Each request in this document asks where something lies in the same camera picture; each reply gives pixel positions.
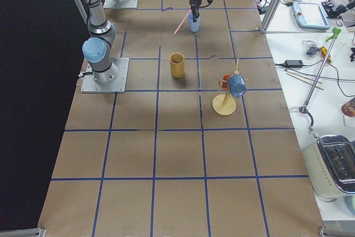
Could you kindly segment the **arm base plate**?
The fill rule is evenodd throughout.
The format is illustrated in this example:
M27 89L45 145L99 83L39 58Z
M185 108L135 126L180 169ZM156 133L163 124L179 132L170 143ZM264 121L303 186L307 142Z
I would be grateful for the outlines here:
M137 9L138 0L105 0L104 9Z
M111 67L106 72L94 72L87 65L81 85L82 93L125 93L130 58L111 58Z

